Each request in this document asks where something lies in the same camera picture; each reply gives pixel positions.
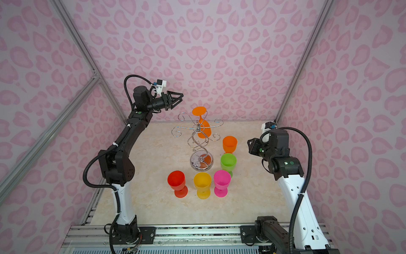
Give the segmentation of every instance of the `plastic wine glass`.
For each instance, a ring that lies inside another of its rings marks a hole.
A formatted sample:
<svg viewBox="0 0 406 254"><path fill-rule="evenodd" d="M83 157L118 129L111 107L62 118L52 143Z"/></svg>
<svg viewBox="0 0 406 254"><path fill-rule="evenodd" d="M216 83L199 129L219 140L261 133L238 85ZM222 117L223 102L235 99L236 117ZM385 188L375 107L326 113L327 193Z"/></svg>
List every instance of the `plastic wine glass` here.
<svg viewBox="0 0 406 254"><path fill-rule="evenodd" d="M197 189L197 196L200 199L206 199L210 196L210 186L212 185L212 177L206 172L197 173L193 179L194 186Z"/></svg>
<svg viewBox="0 0 406 254"><path fill-rule="evenodd" d="M192 114L195 115L195 116L200 117L199 123L200 123L200 124L202 125L202 127L203 127L203 128L202 128L202 132L204 132L208 137L210 137L211 134L212 134L212 130L211 130L211 128L209 128L209 127L210 127L210 124L209 124L206 120L203 120L203 118L202 118L202 115L206 114L206 111L207 111L207 109L206 109L205 107L199 106L199 107L196 107L196 108L194 108L194 109L192 110ZM197 135L198 135L199 138L201 138L201 139L205 139L205 138L206 138L206 136L205 136L203 133L198 133Z"/></svg>
<svg viewBox="0 0 406 254"><path fill-rule="evenodd" d="M230 173L225 170L219 170L216 173L214 173L213 179L214 179L214 185L216 186L214 188L214 194L219 198L223 198L223 197L227 196L227 193L228 193L227 188L231 182Z"/></svg>
<svg viewBox="0 0 406 254"><path fill-rule="evenodd" d="M221 168L233 177L233 170L237 164L237 158L233 154L223 154L220 159Z"/></svg>
<svg viewBox="0 0 406 254"><path fill-rule="evenodd" d="M188 188L186 187L185 174L182 171L174 171L168 176L169 186L175 190L175 196L183 198L188 194Z"/></svg>
<svg viewBox="0 0 406 254"><path fill-rule="evenodd" d="M226 153L232 154L237 148L237 139L233 136L223 138L223 149Z"/></svg>

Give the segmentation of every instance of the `pink leopard print wall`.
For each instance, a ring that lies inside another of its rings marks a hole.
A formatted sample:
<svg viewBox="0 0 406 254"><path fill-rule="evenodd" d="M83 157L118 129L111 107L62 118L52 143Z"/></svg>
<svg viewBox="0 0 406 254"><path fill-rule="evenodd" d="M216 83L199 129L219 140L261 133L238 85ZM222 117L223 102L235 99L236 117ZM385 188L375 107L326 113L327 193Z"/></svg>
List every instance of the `pink leopard print wall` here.
<svg viewBox="0 0 406 254"><path fill-rule="evenodd" d="M0 3L0 182L91 76L46 0Z"/></svg>
<svg viewBox="0 0 406 254"><path fill-rule="evenodd" d="M154 120L198 105L210 119L274 119L323 0L66 0L126 113L128 74L185 94ZM129 81L129 90L144 84Z"/></svg>
<svg viewBox="0 0 406 254"><path fill-rule="evenodd" d="M406 252L405 109L406 2L340 0L282 123L343 254Z"/></svg>
<svg viewBox="0 0 406 254"><path fill-rule="evenodd" d="M96 87L21 183L0 206L0 253L58 253L92 197L82 173L87 163L124 128ZM99 164L89 181L101 178Z"/></svg>

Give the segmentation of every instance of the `black cable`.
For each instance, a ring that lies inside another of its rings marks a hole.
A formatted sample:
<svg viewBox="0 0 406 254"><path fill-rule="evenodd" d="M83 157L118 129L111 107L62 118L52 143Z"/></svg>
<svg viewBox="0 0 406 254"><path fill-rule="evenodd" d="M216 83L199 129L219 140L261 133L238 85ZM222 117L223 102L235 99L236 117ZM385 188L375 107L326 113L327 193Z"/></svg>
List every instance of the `black cable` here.
<svg viewBox="0 0 406 254"><path fill-rule="evenodd" d="M272 243L272 244L271 244L271 247L270 247L270 254L274 254L274 253L276 253L276 252L277 252L277 248L276 248L275 244Z"/></svg>
<svg viewBox="0 0 406 254"><path fill-rule="evenodd" d="M264 161L266 161L265 159L262 159L262 166L263 166L263 168L268 172L268 173L270 173L270 174L272 174L268 169L266 169L266 167L263 165L263 162Z"/></svg>
<svg viewBox="0 0 406 254"><path fill-rule="evenodd" d="M252 234L246 235L246 236L244 237L244 241L245 241L245 239L246 239L247 237L255 237L255 235L252 235ZM255 243L250 243L250 244L245 243L245 245L247 245L247 246L254 246L254 244L255 244Z"/></svg>
<svg viewBox="0 0 406 254"><path fill-rule="evenodd" d="M132 78L132 77L141 78L141 79L145 80L147 83L149 83L150 85L152 85L152 83L151 83L149 80L147 80L146 78L141 77L140 75L132 74L132 75L128 75L127 77L125 77L125 79L124 79L124 90L125 90L125 94L127 95L127 98L128 98L128 100L129 100L129 102L130 102L131 110L134 110L134 105L132 104L131 97L130 97L130 95L129 95L129 93L128 93L128 90L127 90L127 80L128 80L129 78Z"/></svg>
<svg viewBox="0 0 406 254"><path fill-rule="evenodd" d="M265 135L269 134L269 130L267 130L266 132L262 133L262 135L259 137L259 141L265 145L266 143L262 141L262 138L265 137Z"/></svg>
<svg viewBox="0 0 406 254"><path fill-rule="evenodd" d="M123 132L115 141L115 143L117 145L119 145L125 138L125 136L128 134L128 132L130 131L130 126L127 125L125 127L125 132ZM115 225L115 223L117 222L117 219L119 218L120 215L120 211L121 211L121 207L120 207L120 197L119 197L119 193L117 191L117 188L114 187L113 185L95 185L93 183L90 183L89 180L87 180L87 173L90 169L90 167L93 165L93 163L95 163L100 157L103 157L104 155L110 153L111 151L113 151L116 148L115 145L112 145L109 149L107 149L106 151L103 151L101 153L99 153L95 158L93 158L91 161L89 161L89 163L87 164L87 166L84 168L83 171L83 182L84 184L86 184L87 186L91 187L91 188L110 188L114 191L114 194L116 196L116 202L117 202L117 215L114 218L113 222L110 225L110 231L109 231L109 244L110 244L110 250L112 254L116 254L116 252L114 251L114 247L113 247L113 227Z"/></svg>
<svg viewBox="0 0 406 254"><path fill-rule="evenodd" d="M304 139L306 140L306 143L307 143L307 147L309 149L309 161L307 162L306 179L304 180L302 189L300 190L300 194L298 196L298 200L296 201L295 207L294 207L293 212L292 212L292 216L290 217L290 223L289 223L289 254L293 254L293 230L294 230L294 227L295 227L295 221L296 221L296 217L298 215L300 204L302 203L303 196L305 195L307 186L309 185L309 182L310 182L311 165L312 165L313 156L312 156L312 149L311 149L310 140L308 139L308 137L302 131L300 131L300 130L298 130L296 128L292 128L292 127L281 127L279 129L296 131L297 133L302 135L302 137L304 137Z"/></svg>
<svg viewBox="0 0 406 254"><path fill-rule="evenodd" d="M106 233L106 234L109 234L108 232L107 232L107 230L106 230L106 227L107 226L111 226L111 223L107 223L106 225L104 225L104 232Z"/></svg>
<svg viewBox="0 0 406 254"><path fill-rule="evenodd" d="M156 87L152 85L151 88L149 89L149 92L151 93L151 95L152 95L152 90L154 90L154 89L155 89L155 94L152 96L152 98L156 98L156 96L157 96Z"/></svg>

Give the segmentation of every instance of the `upside-down orange wine glass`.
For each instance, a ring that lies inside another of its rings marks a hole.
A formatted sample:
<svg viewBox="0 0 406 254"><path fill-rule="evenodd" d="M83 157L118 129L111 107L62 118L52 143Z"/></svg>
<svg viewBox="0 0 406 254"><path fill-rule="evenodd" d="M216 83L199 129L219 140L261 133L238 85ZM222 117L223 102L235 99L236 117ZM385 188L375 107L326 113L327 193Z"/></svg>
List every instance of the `upside-down orange wine glass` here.
<svg viewBox="0 0 406 254"><path fill-rule="evenodd" d="M202 115L206 114L206 112L207 112L206 108L205 108L205 107L202 107L202 106L196 107L196 108L194 108L194 109L192 110L192 114L195 115L195 116L200 117L199 123L200 123L203 127L205 127L205 128L202 128L202 132L204 132L208 137L210 137L210 135L212 134L212 130L211 130L211 128L209 128L210 125L209 125L209 123L208 123L206 120L204 120L204 119L202 118ZM203 133L198 133L197 135L198 135L199 138L201 138L201 139L206 138L206 136L205 136Z"/></svg>

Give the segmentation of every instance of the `metal mounting plate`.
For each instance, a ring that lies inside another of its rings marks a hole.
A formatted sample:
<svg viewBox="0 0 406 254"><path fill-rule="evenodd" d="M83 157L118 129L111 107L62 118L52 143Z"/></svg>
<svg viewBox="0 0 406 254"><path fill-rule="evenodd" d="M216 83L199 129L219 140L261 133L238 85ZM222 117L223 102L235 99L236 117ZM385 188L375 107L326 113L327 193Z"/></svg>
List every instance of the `metal mounting plate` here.
<svg viewBox="0 0 406 254"><path fill-rule="evenodd" d="M155 227L139 227L140 233L143 235L143 238L141 240L141 244L153 244L153 240L155 238ZM124 241L120 239L120 237L114 237L113 238L113 244L126 244Z"/></svg>
<svg viewBox="0 0 406 254"><path fill-rule="evenodd" d="M257 235L255 231L255 226L241 226L241 242L242 243L260 243L258 239L255 237Z"/></svg>

